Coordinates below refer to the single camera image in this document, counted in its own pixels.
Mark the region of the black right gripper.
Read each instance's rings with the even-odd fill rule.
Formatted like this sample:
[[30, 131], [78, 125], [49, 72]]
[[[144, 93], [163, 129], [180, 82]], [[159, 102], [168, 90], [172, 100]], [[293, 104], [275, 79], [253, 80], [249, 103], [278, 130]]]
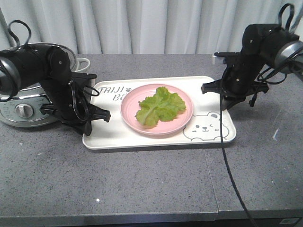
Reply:
[[240, 53], [235, 64], [229, 67], [222, 80], [203, 83], [202, 94], [213, 92], [223, 94], [222, 110], [229, 110], [244, 101], [247, 96], [254, 93], [266, 93], [268, 85], [256, 82], [255, 79], [265, 65], [265, 60], [257, 54], [247, 55]]

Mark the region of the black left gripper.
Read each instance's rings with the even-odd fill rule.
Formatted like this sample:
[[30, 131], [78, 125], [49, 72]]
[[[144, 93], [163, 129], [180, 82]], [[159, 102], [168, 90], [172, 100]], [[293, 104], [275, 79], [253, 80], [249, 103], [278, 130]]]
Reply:
[[91, 134], [91, 121], [110, 121], [110, 111], [89, 104], [81, 87], [74, 80], [70, 79], [62, 85], [55, 80], [47, 79], [42, 80], [40, 84], [51, 100], [50, 104], [41, 106], [41, 113], [55, 117], [62, 124], [73, 128], [79, 135]]

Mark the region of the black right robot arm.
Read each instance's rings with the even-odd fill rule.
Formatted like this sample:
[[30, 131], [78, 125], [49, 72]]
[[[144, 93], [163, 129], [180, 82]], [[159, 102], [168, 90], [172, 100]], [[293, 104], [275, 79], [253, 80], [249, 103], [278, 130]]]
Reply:
[[278, 24], [252, 24], [243, 34], [240, 52], [216, 52], [223, 57], [226, 69], [220, 80], [203, 84], [202, 93], [222, 95], [222, 109], [252, 96], [254, 106], [259, 92], [269, 90], [269, 81], [277, 73], [302, 75], [303, 43], [299, 36]]

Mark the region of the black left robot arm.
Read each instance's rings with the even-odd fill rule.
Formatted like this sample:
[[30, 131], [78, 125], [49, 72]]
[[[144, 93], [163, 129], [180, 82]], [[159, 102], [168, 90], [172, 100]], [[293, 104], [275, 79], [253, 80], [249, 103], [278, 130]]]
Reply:
[[99, 92], [95, 74], [80, 69], [69, 48], [32, 43], [0, 53], [0, 119], [15, 127], [39, 127], [60, 121], [90, 135], [93, 120], [111, 114], [90, 103]]

